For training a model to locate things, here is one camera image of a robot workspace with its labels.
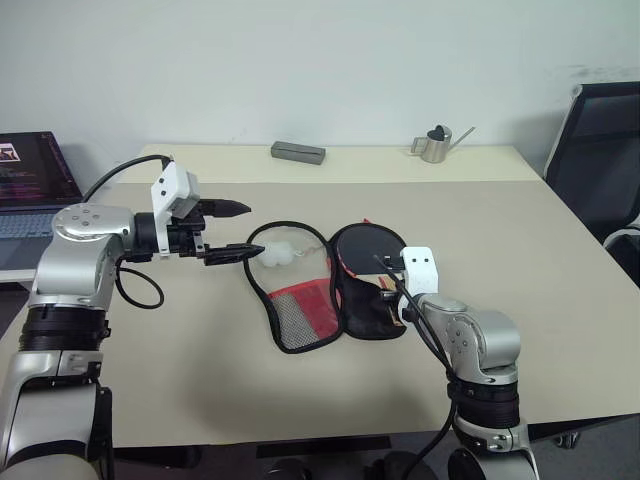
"black cable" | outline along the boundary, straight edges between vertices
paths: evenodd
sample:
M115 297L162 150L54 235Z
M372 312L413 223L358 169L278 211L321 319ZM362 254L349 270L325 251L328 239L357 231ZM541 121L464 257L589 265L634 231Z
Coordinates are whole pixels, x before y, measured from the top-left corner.
M102 177L100 177L98 179L98 181L96 183L94 183L91 188L89 190L87 190L87 193L84 194L84 197L82 197L82 203L86 203L89 201L89 199L91 197L93 197L93 194L96 193L96 191L105 183L107 183L107 181L113 177L115 174L120 173L123 170L126 170L129 167L132 167L134 165L138 165L139 163L143 163L143 162L148 162L149 160L161 160L162 161L162 168L164 169L169 163L173 162L173 159L171 157L167 157L166 155L147 155L146 157L138 157L138 158L134 158L133 160L129 160L128 162L125 162L121 165L118 165L117 167L113 168L112 170L109 170L107 173L105 173Z
M445 420L444 425L442 425L442 428L437 433L437 435L433 437L433 439L427 444L426 447L420 450L418 455L416 455L416 458L414 458L413 461L409 464L409 466L407 466L400 480L408 480L409 475L411 475L411 472L413 471L413 469L416 468L416 465L422 462L422 460L424 460L424 457L426 457L427 454L431 450L433 450L436 447L436 445L438 445L438 443L440 443L440 441L444 438L444 436L447 434L447 432L451 428L451 425L453 425L453 417L455 416L455 414L456 414L456 404L453 400L451 400L451 406L449 407L449 415L447 415L447 419Z
M120 293L120 295L122 296L122 298L125 299L125 301L127 301L128 303L130 303L131 305L133 305L134 307L138 307L138 308L143 308L145 310L153 310L156 308L160 308L162 306L162 304L164 303L164 292L162 291L162 288L160 288L160 285L158 285L151 277L149 277L148 275L145 275L142 272L138 272L137 270L132 270L130 268L126 268L126 267L122 267L122 261L124 259L121 257L120 259L118 259L118 261L116 262L116 288L118 289L118 293ZM137 277L140 277L144 280L146 280L147 282L149 282L151 284L151 286L153 288L155 288L156 292L158 292L158 302L154 303L154 304L146 304L146 303L140 303L136 300L134 300L133 298L131 298L127 292L125 292L124 287L122 286L122 280L120 279L120 273L121 272L126 272L126 273L130 273L132 275L135 275Z
M422 340L425 342L427 347L429 347L429 350L431 350L431 353L433 353L435 355L435 357L440 361L440 363L442 363L444 368L447 370L447 373L449 373L450 375L455 377L456 376L455 372L453 371L453 368L451 367L451 363L449 363L449 359L447 358L447 355L446 355L446 352L444 350L444 347L442 346L442 343L440 342L440 339L438 338L438 335L436 335L435 330L433 330L433 327L431 326L431 323L427 320L427 318L425 317L424 313L422 313L422 310L420 309L420 306L418 305L418 302L416 302L415 299L411 296L411 294L407 291L406 287L402 283L402 280L400 280L398 278L398 276L387 265L385 265L382 260L380 260L380 257L378 257L377 255L374 255L373 258L374 258L374 260L376 262L378 262L386 270L387 274L393 280L393 283L395 283L396 288L398 290L400 290L400 292L409 301L409 304L416 311L416 313L418 314L418 316L420 317L420 319L424 323L424 326L429 331L429 334L431 335L431 338L433 339L433 343L430 341L429 338L426 337L426 335L424 335L424 332L421 332L420 329L418 328L418 326L416 326L416 329L418 330L418 333L420 334L420 338L422 338Z

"laptop keyboard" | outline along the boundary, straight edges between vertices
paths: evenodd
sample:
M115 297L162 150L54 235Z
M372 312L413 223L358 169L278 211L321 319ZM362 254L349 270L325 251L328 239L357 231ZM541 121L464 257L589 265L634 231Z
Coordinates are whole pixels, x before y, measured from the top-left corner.
M0 215L0 239L50 237L55 213Z

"beige table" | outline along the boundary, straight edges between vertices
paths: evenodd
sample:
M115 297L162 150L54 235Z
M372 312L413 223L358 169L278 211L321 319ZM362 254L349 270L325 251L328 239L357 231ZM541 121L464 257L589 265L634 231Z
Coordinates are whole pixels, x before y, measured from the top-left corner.
M518 325L529 422L640 410L640 292L515 150L459 149L433 166L403 149L329 149L322 167L272 160L266 147L150 152L173 153L198 174L203 197L253 207L209 222L211 244L244 241L273 220L299 220L329 236L366 217L431 247L443 293L502 310ZM249 165L255 170L247 173ZM150 183L158 169L131 169L103 201L150 210L147 186L136 182ZM114 391L117 446L434 430L446 416L443 369L410 331L382 342L343 335L285 355L241 266L172 258L140 269L167 299L143 311L114 294L101 380ZM127 288L153 301L135 279ZM23 319L24 312L0 342L2 364Z

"laptop screen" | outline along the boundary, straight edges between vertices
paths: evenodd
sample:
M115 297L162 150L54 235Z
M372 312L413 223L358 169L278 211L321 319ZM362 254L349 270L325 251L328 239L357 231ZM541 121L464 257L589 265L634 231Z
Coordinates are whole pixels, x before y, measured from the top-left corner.
M67 205L80 198L51 132L0 133L0 209Z

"floor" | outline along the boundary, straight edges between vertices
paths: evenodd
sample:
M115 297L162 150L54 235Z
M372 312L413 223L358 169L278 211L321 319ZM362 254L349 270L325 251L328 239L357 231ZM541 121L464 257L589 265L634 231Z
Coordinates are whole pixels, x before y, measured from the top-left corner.
M26 301L26 291L0 285L0 332L4 332ZM416 452L434 433L391 435L394 450ZM427 463L441 480L447 479L449 454L457 448L450 433L429 455ZM533 445L543 480L640 480L640 416L582 432L574 450L556 447L552 440ZM118 480L260 480L277 458L256 459L255 444L208 446L196 468L165 469L117 461ZM362 468L388 450L301 457L314 480L357 480Z

